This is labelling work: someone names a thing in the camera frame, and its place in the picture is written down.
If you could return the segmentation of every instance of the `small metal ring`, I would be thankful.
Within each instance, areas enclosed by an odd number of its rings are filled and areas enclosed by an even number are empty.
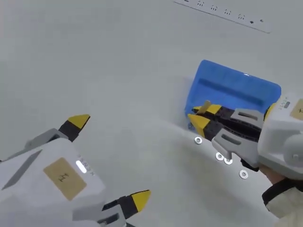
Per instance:
[[[224,158],[224,163],[227,165],[231,165],[232,164],[232,159],[228,160],[227,158]]]
[[[216,159],[217,159],[218,161],[223,161],[223,160],[224,160],[224,156],[221,155],[220,152],[217,152],[217,153],[216,153]]]
[[[247,179],[248,178],[248,173],[245,170],[241,170],[239,172],[239,175],[242,179]]]
[[[196,137],[194,138],[194,142],[195,142],[196,144],[200,145],[200,144],[202,143],[202,138],[199,137],[199,136],[196,136]]]

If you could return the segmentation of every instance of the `blue plastic container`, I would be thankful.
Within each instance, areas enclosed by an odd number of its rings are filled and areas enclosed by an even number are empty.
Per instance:
[[[245,108],[264,113],[281,96],[281,87],[270,81],[203,60],[189,91],[185,115],[205,100],[230,109]]]

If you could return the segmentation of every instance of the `electrical outlet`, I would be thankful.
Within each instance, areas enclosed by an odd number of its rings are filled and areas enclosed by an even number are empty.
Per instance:
[[[244,19],[245,19],[245,15],[244,15],[244,14],[239,14],[239,15],[238,15],[238,19],[244,20]]]
[[[254,28],[261,32],[270,33],[269,24],[262,18],[246,15],[230,7],[214,4],[213,0],[174,0],[175,3],[184,5],[201,12],[218,16],[240,25]]]
[[[217,7],[217,6],[212,5],[212,6],[211,6],[211,8],[210,8],[210,10],[212,10],[212,11],[217,11],[217,10],[218,10],[218,7]]]
[[[226,10],[224,10],[224,14],[225,15],[230,15],[232,12],[230,11],[230,10],[228,10],[228,9],[226,9]]]
[[[198,1],[198,6],[204,6],[204,2],[203,1]]]

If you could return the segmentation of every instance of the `white table surface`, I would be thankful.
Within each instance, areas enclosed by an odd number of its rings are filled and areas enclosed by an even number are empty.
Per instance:
[[[184,106],[208,59],[300,92],[299,1],[215,0],[272,22],[265,34],[171,0],[1,0],[0,156],[69,116],[108,200],[151,190],[137,227],[255,227],[276,220],[260,173],[218,162],[186,130]]]

